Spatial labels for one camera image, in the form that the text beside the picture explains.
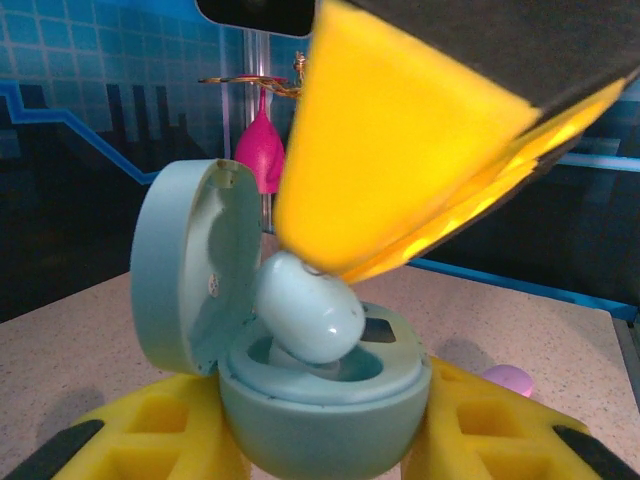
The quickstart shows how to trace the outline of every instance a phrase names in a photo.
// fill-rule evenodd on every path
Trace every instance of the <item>speckled countertop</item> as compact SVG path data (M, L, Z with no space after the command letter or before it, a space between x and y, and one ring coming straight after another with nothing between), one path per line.
M474 373L529 372L534 399L640 471L640 414L606 312L410 267L356 291L408 318L431 354ZM136 342L128 275L0 325L0 477L83 413L165 375Z

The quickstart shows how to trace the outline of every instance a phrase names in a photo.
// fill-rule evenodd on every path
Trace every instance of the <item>light blue earbud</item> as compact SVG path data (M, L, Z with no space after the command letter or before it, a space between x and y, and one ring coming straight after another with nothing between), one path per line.
M360 340L364 310L341 279L278 252L262 265L256 281L256 313L294 358L315 365L334 362Z

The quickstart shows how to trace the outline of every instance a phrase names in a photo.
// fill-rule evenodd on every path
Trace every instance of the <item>magenta hanging object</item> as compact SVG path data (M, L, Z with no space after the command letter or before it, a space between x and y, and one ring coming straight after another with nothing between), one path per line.
M234 158L251 169L262 194L278 191L284 165L284 146L267 117L266 102L266 92L262 88L258 113L240 137Z

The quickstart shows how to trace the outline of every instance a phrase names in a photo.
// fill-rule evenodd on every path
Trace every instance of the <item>earbud case lid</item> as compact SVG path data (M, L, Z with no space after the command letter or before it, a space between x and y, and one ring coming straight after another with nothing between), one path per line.
M231 160L169 164L142 204L131 251L138 341L163 370L215 373L252 317L261 200Z

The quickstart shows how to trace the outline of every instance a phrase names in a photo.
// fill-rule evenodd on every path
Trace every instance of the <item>blue line graph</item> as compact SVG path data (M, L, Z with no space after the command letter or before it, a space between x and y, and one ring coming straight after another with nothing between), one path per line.
M115 166L133 178L140 185L149 185L159 172L144 173L127 160L109 142L89 128L82 120L65 108L25 108L20 87L15 81L0 80L0 96L7 99L11 121L15 124L64 123Z

